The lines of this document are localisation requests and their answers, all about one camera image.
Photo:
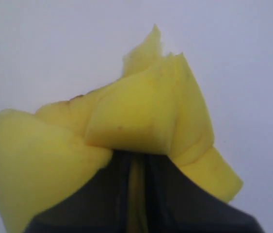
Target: white background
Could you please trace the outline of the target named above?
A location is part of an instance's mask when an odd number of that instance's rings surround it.
[[[273,233],[273,1],[0,0],[0,109],[114,81],[154,23],[185,53],[216,146],[244,180],[231,204]]]

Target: black object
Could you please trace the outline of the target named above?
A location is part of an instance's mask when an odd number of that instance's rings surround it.
[[[150,233],[263,233],[258,222],[211,196],[167,156],[145,156],[145,200]]]
[[[37,215],[24,233],[125,233],[131,155],[116,151],[108,166],[58,205]]]

